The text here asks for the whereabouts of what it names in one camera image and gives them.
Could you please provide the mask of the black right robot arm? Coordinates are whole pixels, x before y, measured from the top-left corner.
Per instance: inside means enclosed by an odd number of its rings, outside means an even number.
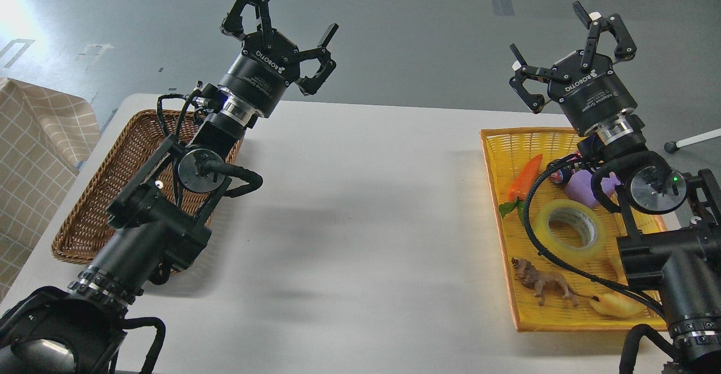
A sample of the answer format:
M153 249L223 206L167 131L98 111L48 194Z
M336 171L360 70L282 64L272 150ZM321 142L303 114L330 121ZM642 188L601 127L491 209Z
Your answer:
M669 361L664 373L719 372L719 183L713 172L680 173L646 146L638 107L616 75L615 63L630 61L638 48L620 15L588 13L574 2L588 31L584 48L550 68L527 63L515 45L510 86L538 114L553 101L581 137L579 155L548 166L534 181L528 201L552 172L579 164L591 172L595 199L619 214L624 234L616 243L626 284L603 279L564 261L541 243L529 209L521 218L538 255L640 302L665 323L667 336L639 324L626 335L620 372L632 373L646 337Z

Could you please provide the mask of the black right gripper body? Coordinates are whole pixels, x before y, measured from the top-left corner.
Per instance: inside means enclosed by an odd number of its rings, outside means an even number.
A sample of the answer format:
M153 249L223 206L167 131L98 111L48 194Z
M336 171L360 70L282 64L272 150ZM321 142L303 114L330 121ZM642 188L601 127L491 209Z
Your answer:
M550 81L549 98L558 102L572 128L585 137L600 122L633 112L638 103L618 78L611 58L595 54L588 72L582 68L582 51L574 51L553 67L568 81Z

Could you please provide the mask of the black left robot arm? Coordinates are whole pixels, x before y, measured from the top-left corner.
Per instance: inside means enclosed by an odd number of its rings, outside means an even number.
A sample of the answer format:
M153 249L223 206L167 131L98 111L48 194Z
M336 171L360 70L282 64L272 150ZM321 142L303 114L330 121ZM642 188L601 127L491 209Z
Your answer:
M206 223L221 198L259 189L262 176L226 159L258 118L269 117L286 89L316 94L336 67L332 23L318 45L300 50L272 26L270 0L236 0L221 23L241 53L218 84L198 82L183 96L170 130L161 95L155 112L164 140L110 202L115 230L68 290L34 290L2 317L3 373L113 373L129 330L153 327L141 368L152 373L164 346L160 318L127 318L147 282L165 284L208 245Z

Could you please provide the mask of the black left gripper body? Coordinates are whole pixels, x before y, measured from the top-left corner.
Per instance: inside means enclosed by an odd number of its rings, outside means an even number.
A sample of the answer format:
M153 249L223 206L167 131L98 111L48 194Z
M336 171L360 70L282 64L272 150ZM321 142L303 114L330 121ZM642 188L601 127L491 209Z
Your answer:
M258 32L248 35L241 54L218 83L219 88L231 91L263 118L272 114L289 84L300 76L300 63L291 60L298 46L277 30L272 32L271 46L262 42Z

